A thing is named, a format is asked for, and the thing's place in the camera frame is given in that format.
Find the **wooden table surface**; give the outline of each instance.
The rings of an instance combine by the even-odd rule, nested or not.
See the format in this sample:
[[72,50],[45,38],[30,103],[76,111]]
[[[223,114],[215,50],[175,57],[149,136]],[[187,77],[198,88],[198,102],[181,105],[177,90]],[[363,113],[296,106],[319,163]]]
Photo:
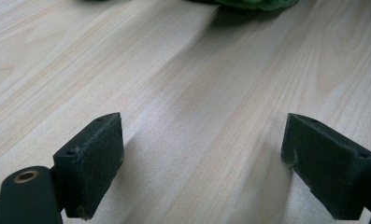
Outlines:
[[359,223],[279,152],[289,112],[371,150],[371,0],[0,1],[0,185],[118,111],[124,163],[88,223]]

